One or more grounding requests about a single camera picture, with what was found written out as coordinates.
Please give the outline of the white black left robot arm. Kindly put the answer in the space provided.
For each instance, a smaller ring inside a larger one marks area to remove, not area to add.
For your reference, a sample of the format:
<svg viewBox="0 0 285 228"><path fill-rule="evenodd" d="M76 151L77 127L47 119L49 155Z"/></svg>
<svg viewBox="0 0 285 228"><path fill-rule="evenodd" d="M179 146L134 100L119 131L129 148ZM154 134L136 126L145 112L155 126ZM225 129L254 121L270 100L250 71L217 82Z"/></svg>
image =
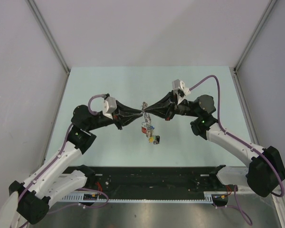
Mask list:
<svg viewBox="0 0 285 228"><path fill-rule="evenodd" d="M90 190L95 186L94 173L86 166L58 181L69 164L80 158L95 141L96 135L91 130L112 124L121 130L143 115L141 110L127 107L107 94L100 97L104 100L102 111L92 111L90 104L77 106L61 148L23 182L14 181L9 186L9 193L16 192L19 196L16 211L26 224L40 222L63 196L80 188Z"/></svg>

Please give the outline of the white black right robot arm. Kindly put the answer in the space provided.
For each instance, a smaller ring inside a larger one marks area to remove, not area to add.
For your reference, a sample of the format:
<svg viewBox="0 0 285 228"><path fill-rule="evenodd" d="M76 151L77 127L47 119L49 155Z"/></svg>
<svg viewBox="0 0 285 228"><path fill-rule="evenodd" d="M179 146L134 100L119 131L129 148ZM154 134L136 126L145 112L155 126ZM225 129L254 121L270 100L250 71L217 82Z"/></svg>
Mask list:
<svg viewBox="0 0 285 228"><path fill-rule="evenodd" d="M226 185L249 187L261 197L274 194L280 188L279 197L284 196L285 168L279 151L246 142L227 129L212 114L216 111L214 99L210 95L201 95L195 101L179 99L175 92L169 92L163 99L143 109L166 121L175 115L195 117L190 123L196 136L222 147L238 158L245 167L219 166L209 180L214 190L222 190Z"/></svg>

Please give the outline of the yellow key tag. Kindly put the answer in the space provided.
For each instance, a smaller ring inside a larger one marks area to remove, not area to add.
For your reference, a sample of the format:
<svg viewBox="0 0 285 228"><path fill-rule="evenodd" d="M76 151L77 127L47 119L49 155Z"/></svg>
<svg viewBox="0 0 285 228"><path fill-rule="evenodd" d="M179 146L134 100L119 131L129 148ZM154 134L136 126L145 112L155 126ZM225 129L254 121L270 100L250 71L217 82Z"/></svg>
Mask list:
<svg viewBox="0 0 285 228"><path fill-rule="evenodd" d="M149 137L149 143L154 143L155 140L156 140L156 137L155 137L155 136Z"/></svg>

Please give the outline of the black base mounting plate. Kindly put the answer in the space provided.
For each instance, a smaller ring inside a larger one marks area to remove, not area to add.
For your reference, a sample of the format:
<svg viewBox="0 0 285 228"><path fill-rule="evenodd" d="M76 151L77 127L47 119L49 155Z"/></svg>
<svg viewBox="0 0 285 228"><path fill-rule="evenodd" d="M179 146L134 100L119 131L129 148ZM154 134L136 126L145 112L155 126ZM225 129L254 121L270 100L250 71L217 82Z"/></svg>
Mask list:
<svg viewBox="0 0 285 228"><path fill-rule="evenodd" d="M245 186L242 175L230 180L219 177L225 165L218 167L90 167L95 175L85 187L114 195L157 195L185 192L225 193L235 185Z"/></svg>

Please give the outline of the aluminium frame rail right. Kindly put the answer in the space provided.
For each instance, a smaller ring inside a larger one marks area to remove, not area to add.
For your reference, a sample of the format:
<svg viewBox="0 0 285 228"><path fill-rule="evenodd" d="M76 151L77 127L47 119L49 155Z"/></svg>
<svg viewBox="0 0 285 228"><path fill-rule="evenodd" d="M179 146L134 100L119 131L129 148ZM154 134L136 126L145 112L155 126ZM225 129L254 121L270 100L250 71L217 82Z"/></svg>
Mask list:
<svg viewBox="0 0 285 228"><path fill-rule="evenodd" d="M270 0L268 5L266 6L264 12L261 15L260 20L258 21L255 29L253 30L244 50L242 51L238 61L236 62L235 66L233 67L233 71L235 74L238 73L241 66L243 65L245 59L247 58L249 52L251 51L254 43L256 42L257 38L259 37L263 27L266 25L267 21L270 18L270 15L275 9L276 4L278 3L278 0Z"/></svg>

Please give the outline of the aluminium frame rail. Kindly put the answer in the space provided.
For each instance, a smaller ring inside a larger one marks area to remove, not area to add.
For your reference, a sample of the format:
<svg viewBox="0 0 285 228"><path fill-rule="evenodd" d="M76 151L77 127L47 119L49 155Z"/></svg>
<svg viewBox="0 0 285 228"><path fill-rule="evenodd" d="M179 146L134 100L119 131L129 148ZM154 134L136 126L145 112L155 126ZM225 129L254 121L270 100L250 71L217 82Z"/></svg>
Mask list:
<svg viewBox="0 0 285 228"><path fill-rule="evenodd" d="M56 56L56 58L58 59L60 65L62 66L63 70L65 71L65 73L67 75L69 75L70 73L70 67L68 66L65 58L62 55L62 52L57 44L57 42L55 41L54 36L52 35L52 32L50 31L38 5L36 4L36 2L34 0L25 0L25 2L27 3L33 17L35 18L37 24L39 25L43 35L45 36L46 40L48 41L54 55Z"/></svg>
<svg viewBox="0 0 285 228"><path fill-rule="evenodd" d="M260 20L258 21L255 29L253 30L244 50L242 51L238 61L236 62L235 66L233 67L233 71L235 74L238 73L241 66L243 65L245 59L247 58L249 52L251 51L254 43L256 42L257 38L259 37L263 27L266 25L267 21L270 18L270 15L275 9L276 4L278 3L278 0L270 0L268 5L266 6L264 12L261 15Z"/></svg>

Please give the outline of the aluminium frame rail left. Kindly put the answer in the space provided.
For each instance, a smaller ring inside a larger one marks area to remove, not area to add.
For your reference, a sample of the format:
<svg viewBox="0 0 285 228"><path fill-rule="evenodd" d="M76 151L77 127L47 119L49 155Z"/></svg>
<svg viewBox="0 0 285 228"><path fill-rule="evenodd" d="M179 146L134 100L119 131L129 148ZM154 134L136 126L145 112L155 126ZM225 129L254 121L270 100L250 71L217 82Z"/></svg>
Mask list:
<svg viewBox="0 0 285 228"><path fill-rule="evenodd" d="M65 71L65 73L67 75L69 75L70 73L70 67L68 66L65 58L62 55L62 52L57 44L57 42L55 41L54 36L52 35L52 32L50 31L38 5L36 4L36 2L34 0L25 0L25 2L27 3L33 17L35 18L37 24L39 25L43 35L45 36L46 40L48 41L54 55L56 56L56 58L58 59L60 65L62 66L63 70Z"/></svg>

